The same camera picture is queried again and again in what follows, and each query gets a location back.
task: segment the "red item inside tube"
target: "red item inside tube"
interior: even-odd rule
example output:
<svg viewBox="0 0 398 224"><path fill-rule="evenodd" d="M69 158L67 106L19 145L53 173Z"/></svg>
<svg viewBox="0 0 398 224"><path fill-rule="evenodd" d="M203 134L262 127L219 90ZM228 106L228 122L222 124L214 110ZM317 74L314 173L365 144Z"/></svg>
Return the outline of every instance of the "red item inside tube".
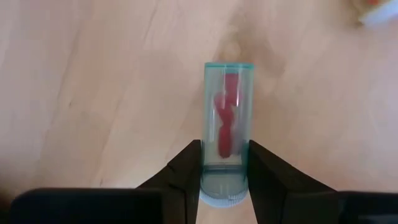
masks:
<svg viewBox="0 0 398 224"><path fill-rule="evenodd" d="M214 97L214 104L223 122L218 131L218 154L222 158L228 158L231 155L232 148L232 125L234 123L234 111L232 106L238 105L238 81L237 73L225 74L225 92L217 93Z"/></svg>

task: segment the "black plastic jaw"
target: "black plastic jaw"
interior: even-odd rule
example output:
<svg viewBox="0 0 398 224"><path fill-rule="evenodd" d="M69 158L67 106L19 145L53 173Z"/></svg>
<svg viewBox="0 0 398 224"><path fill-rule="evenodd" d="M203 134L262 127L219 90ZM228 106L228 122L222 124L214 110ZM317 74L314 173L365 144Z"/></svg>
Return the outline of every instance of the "black plastic jaw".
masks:
<svg viewBox="0 0 398 224"><path fill-rule="evenodd" d="M13 201L9 222L194 224L200 176L194 140L136 189L31 190ZM397 194L337 192L254 141L248 180L258 224L398 223Z"/></svg>

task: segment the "clear plastic tube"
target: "clear plastic tube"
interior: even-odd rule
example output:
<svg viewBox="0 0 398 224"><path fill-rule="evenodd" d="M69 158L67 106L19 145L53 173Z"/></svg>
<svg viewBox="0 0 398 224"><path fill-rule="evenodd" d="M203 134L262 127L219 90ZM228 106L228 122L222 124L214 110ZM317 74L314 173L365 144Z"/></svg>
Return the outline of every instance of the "clear plastic tube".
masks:
<svg viewBox="0 0 398 224"><path fill-rule="evenodd" d="M200 197L214 207L241 202L248 191L254 65L206 63Z"/></svg>

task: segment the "wooden surface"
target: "wooden surface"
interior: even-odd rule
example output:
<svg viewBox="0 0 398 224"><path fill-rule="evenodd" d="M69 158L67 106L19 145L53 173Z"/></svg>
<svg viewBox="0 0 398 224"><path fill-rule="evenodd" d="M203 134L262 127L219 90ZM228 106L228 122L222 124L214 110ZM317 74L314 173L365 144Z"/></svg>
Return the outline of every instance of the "wooden surface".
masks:
<svg viewBox="0 0 398 224"><path fill-rule="evenodd" d="M135 187L201 138L203 64L256 64L252 138L312 177L398 191L398 21L346 1L0 1L0 193ZM198 223L255 223L250 199Z"/></svg>

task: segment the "wood grain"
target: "wood grain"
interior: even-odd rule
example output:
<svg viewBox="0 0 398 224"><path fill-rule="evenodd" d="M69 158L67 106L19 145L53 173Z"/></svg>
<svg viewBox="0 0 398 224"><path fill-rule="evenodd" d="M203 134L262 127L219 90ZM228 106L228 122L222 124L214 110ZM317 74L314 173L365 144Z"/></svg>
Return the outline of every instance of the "wood grain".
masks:
<svg viewBox="0 0 398 224"><path fill-rule="evenodd" d="M203 64L256 64L252 138L336 188L398 191L398 21L347 1L0 2L0 190L136 187L201 138ZM248 197L198 223L255 223Z"/></svg>

